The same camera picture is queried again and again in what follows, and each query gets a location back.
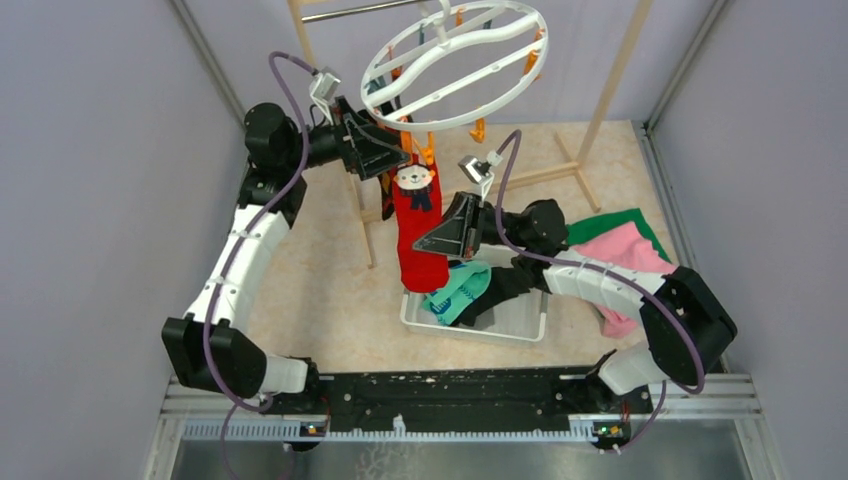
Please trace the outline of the teal patterned sock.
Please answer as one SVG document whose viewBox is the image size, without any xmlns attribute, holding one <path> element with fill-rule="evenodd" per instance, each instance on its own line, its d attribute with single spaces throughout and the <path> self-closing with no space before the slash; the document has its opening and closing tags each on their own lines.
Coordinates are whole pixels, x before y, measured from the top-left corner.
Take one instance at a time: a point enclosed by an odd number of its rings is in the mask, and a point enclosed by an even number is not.
<svg viewBox="0 0 848 480">
<path fill-rule="evenodd" d="M 421 309 L 431 313 L 442 326 L 473 327 L 476 315 L 471 306 L 488 289 L 492 266 L 479 260 L 451 261 L 449 278 L 444 287 L 424 295 Z"/>
</svg>

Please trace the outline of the white perforated plastic basket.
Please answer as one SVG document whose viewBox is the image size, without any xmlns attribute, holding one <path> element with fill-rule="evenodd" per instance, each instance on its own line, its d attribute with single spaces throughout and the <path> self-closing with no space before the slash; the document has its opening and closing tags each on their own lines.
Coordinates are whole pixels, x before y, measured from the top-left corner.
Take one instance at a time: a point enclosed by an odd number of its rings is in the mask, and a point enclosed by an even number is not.
<svg viewBox="0 0 848 480">
<path fill-rule="evenodd" d="M 538 291 L 504 302 L 478 317 L 472 327 L 444 326 L 421 307 L 423 295 L 404 292 L 400 322 L 412 333 L 511 347 L 530 347 L 546 331 L 548 295 Z"/>
</svg>

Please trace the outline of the red sock with cat face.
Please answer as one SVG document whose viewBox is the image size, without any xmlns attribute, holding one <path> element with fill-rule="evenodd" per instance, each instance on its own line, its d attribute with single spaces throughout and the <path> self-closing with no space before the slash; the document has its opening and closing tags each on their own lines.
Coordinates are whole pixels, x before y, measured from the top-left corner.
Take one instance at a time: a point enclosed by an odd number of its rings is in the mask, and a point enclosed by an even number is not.
<svg viewBox="0 0 848 480">
<path fill-rule="evenodd" d="M 449 278 L 445 256 L 414 249 L 414 243 L 442 219 L 442 192 L 438 168 L 418 154 L 391 174 L 392 198 L 398 226 L 397 257 L 403 286 L 415 293 L 431 293 Z"/>
</svg>

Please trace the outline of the wooden drying rack frame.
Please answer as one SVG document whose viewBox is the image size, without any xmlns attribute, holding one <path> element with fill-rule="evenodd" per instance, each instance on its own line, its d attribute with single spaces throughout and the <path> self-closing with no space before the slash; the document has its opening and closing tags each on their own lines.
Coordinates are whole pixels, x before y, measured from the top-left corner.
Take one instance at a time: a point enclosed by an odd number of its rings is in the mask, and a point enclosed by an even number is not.
<svg viewBox="0 0 848 480">
<path fill-rule="evenodd" d="M 491 161 L 464 167 L 474 191 L 451 192 L 453 202 L 448 217 L 433 231 L 415 240 L 414 251 L 457 260 L 469 259 L 481 244 L 483 203 L 492 187 L 508 190 L 572 176 L 592 211 L 600 212 L 599 200 L 583 173 L 583 163 L 617 92 L 651 6 L 651 2 L 641 1 L 633 11 L 578 155 L 568 157 L 565 164 L 555 168 L 532 171 L 515 180 L 503 179 L 500 182 L 494 179 Z M 505 41 L 526 31 L 534 33 L 529 45 L 393 113 L 382 112 L 382 105 L 393 103 L 414 79 L 436 61 L 462 48 Z M 484 135 L 486 116 L 506 106 L 538 77 L 548 44 L 546 22 L 536 9 L 528 5 L 516 1 L 473 1 L 453 6 L 444 1 L 438 12 L 424 12 L 420 20 L 396 35 L 374 57 L 364 73 L 360 88 L 361 100 L 366 107 L 363 115 L 347 112 L 341 98 L 333 93 L 339 80 L 330 72 L 317 73 L 310 86 L 310 97 L 326 115 L 330 127 L 335 129 L 334 139 L 341 141 L 345 152 L 355 154 L 355 159 L 347 161 L 347 169 L 361 179 L 373 178 L 409 161 L 413 153 L 422 158 L 429 156 L 433 148 L 417 146 L 414 139 L 417 131 L 433 134 L 473 122 L 475 139 L 480 141 Z M 409 115 L 419 109 L 437 103 L 519 60 L 527 64 L 521 79 L 491 102 L 448 119 L 409 121 Z"/>
</svg>

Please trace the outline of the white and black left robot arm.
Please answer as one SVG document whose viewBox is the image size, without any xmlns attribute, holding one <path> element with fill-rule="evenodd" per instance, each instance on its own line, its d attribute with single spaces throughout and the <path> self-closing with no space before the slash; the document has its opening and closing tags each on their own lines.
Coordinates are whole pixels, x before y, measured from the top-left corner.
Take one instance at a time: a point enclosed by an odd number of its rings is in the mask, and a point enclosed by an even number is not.
<svg viewBox="0 0 848 480">
<path fill-rule="evenodd" d="M 306 359 L 265 353 L 244 332 L 260 284 L 278 244 L 293 228 L 306 195 L 303 172 L 339 160 L 362 180 L 409 160 L 398 132 L 380 127 L 366 111 L 335 98 L 326 120 L 305 123 L 260 103 L 244 117 L 248 173 L 224 247 L 208 280 L 180 318 L 165 321 L 161 337 L 179 383 L 250 399 L 282 394 L 297 413 L 319 404 L 320 386 Z"/>
</svg>

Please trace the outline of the black argyle sock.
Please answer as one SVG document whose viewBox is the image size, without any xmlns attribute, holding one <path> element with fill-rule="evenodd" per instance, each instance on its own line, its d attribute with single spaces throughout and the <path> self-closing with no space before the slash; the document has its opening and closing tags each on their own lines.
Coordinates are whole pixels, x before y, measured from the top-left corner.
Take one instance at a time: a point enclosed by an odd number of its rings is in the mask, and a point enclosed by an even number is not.
<svg viewBox="0 0 848 480">
<path fill-rule="evenodd" d="M 378 185 L 380 187 L 380 220 L 386 221 L 395 214 L 392 172 L 381 173 L 378 176 Z"/>
</svg>

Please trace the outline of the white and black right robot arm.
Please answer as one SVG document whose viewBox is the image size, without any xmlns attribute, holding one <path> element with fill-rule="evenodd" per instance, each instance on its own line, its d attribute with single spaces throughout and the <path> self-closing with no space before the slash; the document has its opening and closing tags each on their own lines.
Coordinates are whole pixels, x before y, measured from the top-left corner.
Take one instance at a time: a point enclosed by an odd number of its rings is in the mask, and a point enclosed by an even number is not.
<svg viewBox="0 0 848 480">
<path fill-rule="evenodd" d="M 513 252 L 507 266 L 494 266 L 486 288 L 460 307 L 457 322 L 469 324 L 483 313 L 533 290 L 579 298 L 635 320 L 645 341 L 604 355 L 586 385 L 589 404 L 612 412 L 627 393 L 670 381 L 697 394 L 706 374 L 736 338 L 738 330 L 702 277 L 676 266 L 669 273 L 625 267 L 580 253 L 567 243 L 564 214 L 552 199 L 509 213 L 461 192 L 440 224 L 412 244 L 428 253 L 470 264 L 481 246 Z"/>
</svg>

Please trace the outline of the white round sock hanger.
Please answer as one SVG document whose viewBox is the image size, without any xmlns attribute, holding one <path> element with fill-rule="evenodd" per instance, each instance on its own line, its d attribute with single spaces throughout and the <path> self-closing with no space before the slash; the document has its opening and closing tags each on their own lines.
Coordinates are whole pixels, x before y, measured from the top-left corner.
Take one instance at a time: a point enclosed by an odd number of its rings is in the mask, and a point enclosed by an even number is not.
<svg viewBox="0 0 848 480">
<path fill-rule="evenodd" d="M 437 132 L 515 102 L 551 49 L 542 13 L 518 1 L 443 1 L 397 33 L 363 72 L 360 100 L 386 127 Z"/>
</svg>

